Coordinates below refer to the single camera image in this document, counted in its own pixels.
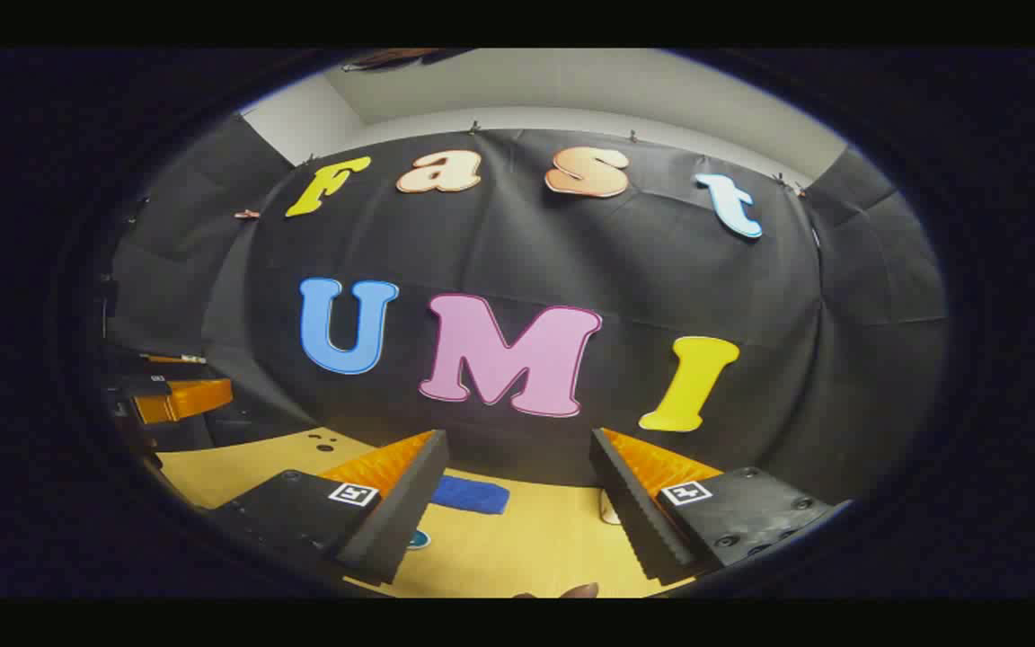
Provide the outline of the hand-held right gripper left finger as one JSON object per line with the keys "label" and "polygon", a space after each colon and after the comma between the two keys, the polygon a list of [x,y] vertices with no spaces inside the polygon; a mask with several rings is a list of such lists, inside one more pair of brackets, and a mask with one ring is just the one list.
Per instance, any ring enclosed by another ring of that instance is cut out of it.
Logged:
{"label": "hand-held right gripper left finger", "polygon": [[214,508],[210,520],[307,579],[391,584],[448,459],[447,434],[423,431],[324,474],[288,468]]}

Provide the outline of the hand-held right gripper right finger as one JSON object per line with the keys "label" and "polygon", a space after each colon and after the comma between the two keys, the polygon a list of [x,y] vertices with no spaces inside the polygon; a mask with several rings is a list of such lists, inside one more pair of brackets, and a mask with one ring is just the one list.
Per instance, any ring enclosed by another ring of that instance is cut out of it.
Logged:
{"label": "hand-held right gripper right finger", "polygon": [[611,429],[588,458],[646,578],[678,584],[764,560],[850,507],[764,468],[722,471]]}

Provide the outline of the blue towel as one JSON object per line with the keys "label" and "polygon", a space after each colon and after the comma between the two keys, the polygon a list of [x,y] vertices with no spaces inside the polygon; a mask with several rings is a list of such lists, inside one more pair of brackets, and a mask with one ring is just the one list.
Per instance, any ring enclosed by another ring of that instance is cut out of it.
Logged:
{"label": "blue towel", "polygon": [[504,513],[509,500],[509,489],[502,486],[449,475],[442,476],[431,497],[442,507],[484,514]]}

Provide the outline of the black backdrop cloth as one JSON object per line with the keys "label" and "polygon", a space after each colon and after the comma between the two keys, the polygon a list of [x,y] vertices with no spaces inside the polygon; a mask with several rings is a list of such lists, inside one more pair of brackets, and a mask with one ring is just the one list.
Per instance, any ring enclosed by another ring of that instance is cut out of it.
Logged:
{"label": "black backdrop cloth", "polygon": [[851,499],[924,425],[948,329],[923,226],[854,180],[533,129],[292,165],[232,119],[128,210],[107,337],[234,382],[169,448],[441,429],[459,470],[591,487],[607,427]]}

